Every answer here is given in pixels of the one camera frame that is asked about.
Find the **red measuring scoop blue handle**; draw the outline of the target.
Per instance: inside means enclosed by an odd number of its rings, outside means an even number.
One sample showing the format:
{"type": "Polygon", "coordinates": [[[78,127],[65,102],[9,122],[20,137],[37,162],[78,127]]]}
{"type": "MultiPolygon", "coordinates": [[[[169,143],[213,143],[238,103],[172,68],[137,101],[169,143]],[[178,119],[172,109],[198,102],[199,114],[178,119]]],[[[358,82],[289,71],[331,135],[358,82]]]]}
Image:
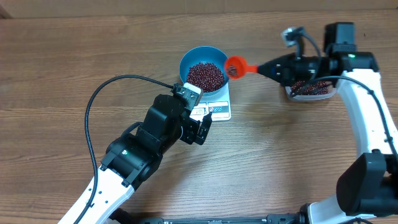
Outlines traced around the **red measuring scoop blue handle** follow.
{"type": "Polygon", "coordinates": [[[238,78],[232,78],[233,80],[237,80],[245,76],[247,73],[257,73],[257,65],[248,65],[246,59],[242,56],[234,55],[231,57],[228,57],[227,60],[224,63],[224,70],[226,73],[227,68],[233,65],[236,67],[239,77],[238,78]]]}

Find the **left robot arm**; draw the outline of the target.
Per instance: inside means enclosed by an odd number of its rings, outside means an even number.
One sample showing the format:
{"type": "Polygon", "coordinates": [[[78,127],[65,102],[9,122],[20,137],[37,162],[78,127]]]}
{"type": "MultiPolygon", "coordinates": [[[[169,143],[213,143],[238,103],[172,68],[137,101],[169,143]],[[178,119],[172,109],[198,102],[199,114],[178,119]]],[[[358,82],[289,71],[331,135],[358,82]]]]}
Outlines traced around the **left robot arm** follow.
{"type": "Polygon", "coordinates": [[[212,118],[190,114],[203,91],[176,83],[171,95],[158,95],[145,120],[125,130],[107,148],[91,182],[60,223],[104,223],[160,166],[165,152],[178,140],[202,145],[212,118]]]}

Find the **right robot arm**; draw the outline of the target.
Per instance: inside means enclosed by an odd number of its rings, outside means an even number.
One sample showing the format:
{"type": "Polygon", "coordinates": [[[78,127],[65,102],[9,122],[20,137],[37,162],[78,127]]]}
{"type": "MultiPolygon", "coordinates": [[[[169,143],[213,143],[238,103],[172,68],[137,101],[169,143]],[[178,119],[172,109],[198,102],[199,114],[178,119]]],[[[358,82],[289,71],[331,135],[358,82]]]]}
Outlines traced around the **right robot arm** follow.
{"type": "Polygon", "coordinates": [[[341,96],[351,121],[357,159],[340,176],[328,199],[304,207],[307,223],[367,223],[397,213],[397,128],[383,96],[374,55],[360,52],[354,24],[325,27],[324,47],[314,57],[303,54],[307,33],[301,27],[282,33],[295,53],[266,62],[256,72],[282,86],[297,81],[301,93],[309,84],[328,81],[341,96]]]}

